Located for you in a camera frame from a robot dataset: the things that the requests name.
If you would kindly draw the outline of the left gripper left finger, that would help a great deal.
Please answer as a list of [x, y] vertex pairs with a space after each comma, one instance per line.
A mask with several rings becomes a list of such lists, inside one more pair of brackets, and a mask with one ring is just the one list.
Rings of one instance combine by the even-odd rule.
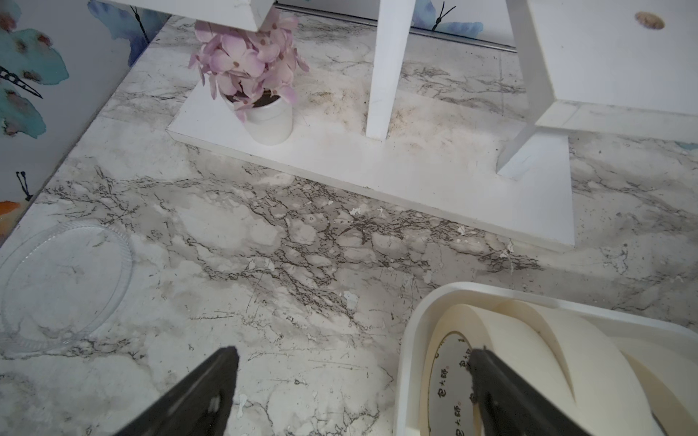
[[217, 350], [118, 434], [223, 435], [233, 407], [238, 364], [236, 347]]

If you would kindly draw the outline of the white storage box tray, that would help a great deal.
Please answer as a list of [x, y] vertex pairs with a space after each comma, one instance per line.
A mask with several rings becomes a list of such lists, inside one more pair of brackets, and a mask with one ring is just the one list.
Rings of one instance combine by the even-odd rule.
[[481, 283], [449, 283], [435, 289], [419, 303], [405, 329], [397, 376], [394, 435], [420, 433], [418, 394], [421, 392], [428, 343], [439, 318], [453, 304], [472, 303], [493, 310], [498, 303], [508, 299], [564, 309], [587, 319], [605, 334], [657, 343], [697, 361], [697, 333], [678, 324]]

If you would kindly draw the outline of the cream tape roll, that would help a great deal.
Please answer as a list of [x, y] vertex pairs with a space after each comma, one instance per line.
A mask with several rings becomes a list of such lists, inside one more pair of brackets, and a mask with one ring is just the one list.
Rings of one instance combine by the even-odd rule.
[[697, 364], [660, 345], [614, 337], [663, 435], [697, 434]]
[[553, 352], [587, 432], [654, 434], [651, 408], [634, 370], [601, 330], [577, 315], [518, 300], [497, 310], [527, 324]]
[[468, 304], [438, 321], [425, 357], [423, 435], [583, 435], [563, 371], [525, 323]]

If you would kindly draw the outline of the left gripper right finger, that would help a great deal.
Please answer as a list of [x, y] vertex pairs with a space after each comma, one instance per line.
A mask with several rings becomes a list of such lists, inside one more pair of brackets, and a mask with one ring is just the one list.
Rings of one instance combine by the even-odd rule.
[[504, 361], [486, 349], [471, 352], [472, 402], [487, 435], [585, 435]]

